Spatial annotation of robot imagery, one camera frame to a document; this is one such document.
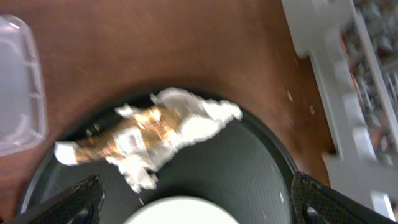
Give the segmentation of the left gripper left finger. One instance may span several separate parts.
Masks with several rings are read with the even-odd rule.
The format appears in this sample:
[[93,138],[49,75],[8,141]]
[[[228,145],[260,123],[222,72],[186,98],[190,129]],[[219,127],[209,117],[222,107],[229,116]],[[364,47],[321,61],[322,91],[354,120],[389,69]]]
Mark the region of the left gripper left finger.
[[103,202],[103,183],[100,175],[94,174],[18,215],[8,224],[98,224]]

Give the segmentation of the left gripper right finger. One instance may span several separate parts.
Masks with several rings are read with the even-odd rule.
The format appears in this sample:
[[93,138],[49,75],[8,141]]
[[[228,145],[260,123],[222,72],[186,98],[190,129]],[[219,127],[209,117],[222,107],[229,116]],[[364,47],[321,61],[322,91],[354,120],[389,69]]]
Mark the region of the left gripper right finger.
[[291,201],[299,224],[394,223],[303,172],[294,174]]

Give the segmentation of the grey plate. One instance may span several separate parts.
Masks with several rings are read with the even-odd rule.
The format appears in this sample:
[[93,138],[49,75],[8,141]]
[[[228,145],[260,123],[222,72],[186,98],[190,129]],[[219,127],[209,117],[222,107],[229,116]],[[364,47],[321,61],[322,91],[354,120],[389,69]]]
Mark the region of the grey plate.
[[134,212],[125,224],[238,224],[226,210],[197,197],[167,197]]

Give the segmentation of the gold foil wrapper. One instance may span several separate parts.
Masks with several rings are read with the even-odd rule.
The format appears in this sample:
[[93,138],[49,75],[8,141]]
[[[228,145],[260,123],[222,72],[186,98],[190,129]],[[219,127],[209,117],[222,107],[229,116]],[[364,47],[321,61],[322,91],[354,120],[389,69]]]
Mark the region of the gold foil wrapper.
[[178,136],[183,113],[163,106],[152,106],[105,130],[97,136],[76,142],[77,163],[105,157],[127,157],[160,146],[168,146]]

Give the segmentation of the white napkin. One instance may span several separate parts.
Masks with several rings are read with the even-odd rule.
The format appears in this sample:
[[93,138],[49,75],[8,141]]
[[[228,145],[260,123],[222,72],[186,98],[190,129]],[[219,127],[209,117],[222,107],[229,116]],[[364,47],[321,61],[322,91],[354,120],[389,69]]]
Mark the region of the white napkin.
[[[118,167],[127,184],[136,193],[141,192],[143,189],[155,189],[158,181],[155,175],[156,172],[171,160],[180,149],[216,136],[229,122],[234,119],[240,120],[243,117],[243,112],[235,103],[226,100],[206,100],[187,90],[178,88],[167,88],[157,95],[151,95],[150,99],[153,102],[153,106],[176,109],[183,113],[183,120],[179,126],[176,140],[172,141],[168,146],[160,146],[127,157],[104,158],[108,163]],[[121,121],[145,109],[147,108],[136,108],[125,104],[115,108],[115,112]],[[91,132],[87,138],[97,136],[110,128],[99,128],[97,134]],[[76,142],[79,140],[57,141],[55,143],[54,154],[61,164],[66,166],[79,165],[74,152],[77,148]]]

